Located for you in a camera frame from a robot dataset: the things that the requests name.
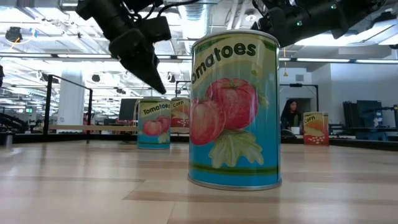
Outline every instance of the tin can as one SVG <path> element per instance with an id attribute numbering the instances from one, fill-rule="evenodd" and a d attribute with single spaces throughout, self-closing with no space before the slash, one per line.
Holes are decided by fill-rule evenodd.
<path id="1" fill-rule="evenodd" d="M 189 128 L 189 98 L 173 98 L 172 99 L 172 127 L 173 128 Z"/>
<path id="2" fill-rule="evenodd" d="M 329 146 L 328 113 L 304 113 L 304 144 Z"/>
<path id="3" fill-rule="evenodd" d="M 148 97 L 139 100 L 139 149 L 170 149 L 170 100 Z"/>
<path id="4" fill-rule="evenodd" d="M 253 30 L 193 45 L 188 179 L 225 190 L 277 187 L 278 42 Z"/>

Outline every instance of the ceiling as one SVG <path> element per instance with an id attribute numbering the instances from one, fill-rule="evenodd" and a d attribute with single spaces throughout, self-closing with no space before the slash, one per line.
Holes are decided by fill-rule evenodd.
<path id="1" fill-rule="evenodd" d="M 103 37 L 96 22 L 93 19 L 84 21 L 73 11 L 76 0 L 63 0 L 60 5 L 59 0 L 30 0 L 25 1 L 26 5 L 15 7 L 17 2 L 17 0 L 8 0 L 6 4 L 0 6 L 0 51 L 2 53 L 109 54 L 109 41 Z M 190 55 L 190 46 L 205 34 L 228 29 L 250 29 L 254 20 L 258 20 L 261 16 L 253 8 L 251 0 L 205 0 L 205 2 L 207 4 L 201 4 L 202 8 L 198 12 L 201 19 L 196 21 L 189 18 L 187 10 L 183 7 L 170 9 L 164 14 L 170 24 L 172 39 L 155 44 L 157 55 Z M 394 5 L 391 5 L 384 7 L 380 12 L 386 9 L 394 10 L 394 8 Z M 141 16 L 146 16 L 148 11 L 149 8 L 144 9 L 140 12 Z M 380 12 L 355 25 L 350 32 L 359 34 L 368 29 L 371 21 Z M 22 44 L 14 45 L 5 38 L 7 30 L 12 26 L 22 28 Z M 391 54 L 391 50 L 387 45 L 377 44 L 396 34 L 398 34 L 398 26 L 390 29 L 388 34 L 387 32 L 380 33 L 377 40 L 368 40 L 369 45 L 363 44 L 364 46 L 360 47 L 291 45 L 281 50 L 279 55 L 304 58 L 384 58 Z M 5 106 L 11 111 L 14 109 L 10 107 L 15 107 L 15 105 L 38 105 L 41 107 L 39 113 L 43 113 L 47 82 L 40 80 L 40 77 L 42 74 L 61 75 L 65 67 L 79 67 L 84 71 L 85 85 L 93 89 L 95 100 L 93 109 L 97 113 L 118 114 L 121 98 L 160 96 L 148 85 L 126 72 L 126 69 L 117 61 L 111 59 L 3 57 L 0 60 L 6 74 L 0 92 L 2 94 L 0 106 Z M 310 72 L 316 69 L 319 63 L 286 63 L 286 65 L 282 63 L 281 66 L 307 68 Z M 158 71 L 167 89 L 163 97 L 175 96 L 176 84 L 170 83 L 167 77 L 174 75 L 177 81 L 189 81 L 190 69 L 191 62 L 185 58 L 161 60 Z M 100 76 L 99 82 L 91 79 L 93 74 Z M 117 88 L 123 89 L 126 94 L 117 93 Z M 181 90 L 179 96 L 189 95 L 188 85 L 180 83 L 178 88 Z M 53 113 L 57 111 L 59 90 L 59 85 L 53 87 Z M 88 92 L 86 92 L 86 105 L 88 105 Z"/>

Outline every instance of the blue can label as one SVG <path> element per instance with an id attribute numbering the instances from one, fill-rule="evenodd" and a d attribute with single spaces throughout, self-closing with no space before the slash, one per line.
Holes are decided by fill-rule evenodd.
<path id="1" fill-rule="evenodd" d="M 190 178 L 239 187 L 278 183 L 276 42 L 223 34 L 193 53 Z"/>
<path id="2" fill-rule="evenodd" d="M 141 100 L 139 102 L 138 148 L 170 148 L 170 116 L 170 101 L 163 99 Z"/>

